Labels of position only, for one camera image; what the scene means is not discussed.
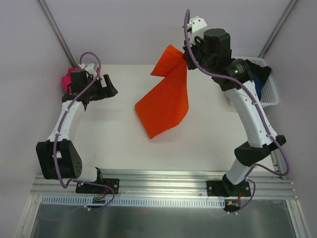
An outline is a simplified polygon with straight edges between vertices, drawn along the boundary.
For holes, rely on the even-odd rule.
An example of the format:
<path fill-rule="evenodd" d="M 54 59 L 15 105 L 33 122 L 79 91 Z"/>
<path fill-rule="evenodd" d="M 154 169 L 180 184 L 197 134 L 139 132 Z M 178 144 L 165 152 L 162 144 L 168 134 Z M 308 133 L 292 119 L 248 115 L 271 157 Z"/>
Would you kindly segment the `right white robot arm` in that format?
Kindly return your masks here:
<path fill-rule="evenodd" d="M 230 197 L 238 192 L 247 176 L 272 151 L 286 143 L 270 126 L 260 103 L 250 64 L 231 56 L 230 35 L 221 28 L 195 30 L 184 26 L 184 59 L 189 70 L 211 76 L 236 109 L 247 141 L 234 150 L 230 170 L 211 186 L 211 193 Z"/>

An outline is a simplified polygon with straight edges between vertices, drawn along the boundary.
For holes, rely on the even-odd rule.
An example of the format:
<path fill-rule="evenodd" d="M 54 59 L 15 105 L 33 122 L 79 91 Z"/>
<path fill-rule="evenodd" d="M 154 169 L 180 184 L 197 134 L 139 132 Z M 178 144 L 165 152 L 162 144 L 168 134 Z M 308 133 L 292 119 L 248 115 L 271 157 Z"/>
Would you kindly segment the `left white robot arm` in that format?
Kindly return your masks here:
<path fill-rule="evenodd" d="M 70 81 L 62 97 L 62 111 L 58 121 L 47 140 L 37 143 L 36 153 L 45 179 L 66 179 L 64 187 L 70 181 L 80 181 L 87 183 L 92 192 L 100 192 L 104 186 L 101 170 L 83 165 L 72 140 L 88 104 L 111 98 L 118 91 L 108 74 L 94 78 L 92 72 L 78 68 L 68 75 Z"/>

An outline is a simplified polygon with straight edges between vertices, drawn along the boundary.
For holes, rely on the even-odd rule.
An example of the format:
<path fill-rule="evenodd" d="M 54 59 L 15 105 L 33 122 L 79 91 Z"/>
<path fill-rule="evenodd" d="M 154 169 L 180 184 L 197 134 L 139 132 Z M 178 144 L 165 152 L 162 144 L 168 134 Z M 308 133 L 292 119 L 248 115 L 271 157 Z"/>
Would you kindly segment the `orange t shirt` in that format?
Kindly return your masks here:
<path fill-rule="evenodd" d="M 169 45 L 151 76 L 163 79 L 134 107 L 149 139 L 178 126 L 188 113 L 187 64 L 183 53 Z"/>

